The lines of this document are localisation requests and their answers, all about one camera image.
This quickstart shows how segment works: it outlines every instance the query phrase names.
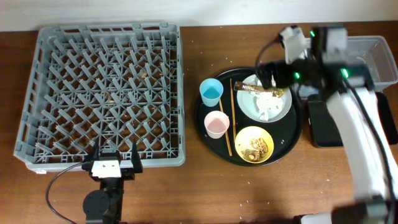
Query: pink cup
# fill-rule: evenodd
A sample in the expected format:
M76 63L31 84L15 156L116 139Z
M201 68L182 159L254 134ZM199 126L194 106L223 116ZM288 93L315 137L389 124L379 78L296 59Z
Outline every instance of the pink cup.
M221 111L212 111L205 117L205 128L209 137L218 139L228 130L229 118Z

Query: round black tray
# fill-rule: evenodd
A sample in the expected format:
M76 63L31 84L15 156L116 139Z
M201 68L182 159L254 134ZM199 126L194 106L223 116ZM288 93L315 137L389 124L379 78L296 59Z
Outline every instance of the round black tray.
M274 152L268 160L262 163L252 164L239 157L235 151L235 145L233 142L231 91L229 87L229 79L232 78L233 84L235 81L242 82L246 77L254 74L254 72L255 71L253 68L235 68L223 72L215 77L224 86L224 93L221 96L221 102L223 104L224 113L229 116L229 122L231 124L228 128L228 136L230 140L232 156L229 156L225 136L219 139L212 139L207 136L205 129L205 116L211 111L220 110L220 106L216 105L211 108L205 106L200 98L200 95L198 96L197 102L195 104L196 127L203 142L220 158L240 166L263 166L279 160L293 149L299 140L303 129L302 110L300 109L299 100L297 99L294 91L290 91L292 93L292 106L290 107L289 112L282 119L273 123L260 123L248 118L238 106L238 102L236 101L236 91L234 91L236 134L238 134L239 131L245 127L258 126L268 131L274 140Z

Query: blue cup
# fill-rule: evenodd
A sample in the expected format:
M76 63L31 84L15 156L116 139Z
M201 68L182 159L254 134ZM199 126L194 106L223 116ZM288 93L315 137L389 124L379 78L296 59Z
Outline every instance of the blue cup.
M216 106L224 92L223 84L215 78L204 80L199 87L201 100L206 106Z

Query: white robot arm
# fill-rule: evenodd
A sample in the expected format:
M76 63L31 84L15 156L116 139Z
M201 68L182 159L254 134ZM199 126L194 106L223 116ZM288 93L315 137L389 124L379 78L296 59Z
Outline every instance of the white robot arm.
M345 147L356 205L305 215L300 223L393 223L398 166L381 126L370 74L364 65L358 65L356 75L351 76L345 62L347 31L343 27L316 27L311 36L309 42L297 26L282 30L277 40L285 49L284 62L257 66L257 76L264 88L274 79L276 87L299 82L320 90ZM355 215L347 216L350 211Z

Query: dish rack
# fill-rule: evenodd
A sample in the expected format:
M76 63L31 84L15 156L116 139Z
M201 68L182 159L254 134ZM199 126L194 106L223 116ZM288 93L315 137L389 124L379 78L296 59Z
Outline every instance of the dish rack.
M61 171L98 140L132 167L135 140L144 167L183 164L182 59L175 24L41 29L14 155L36 173Z

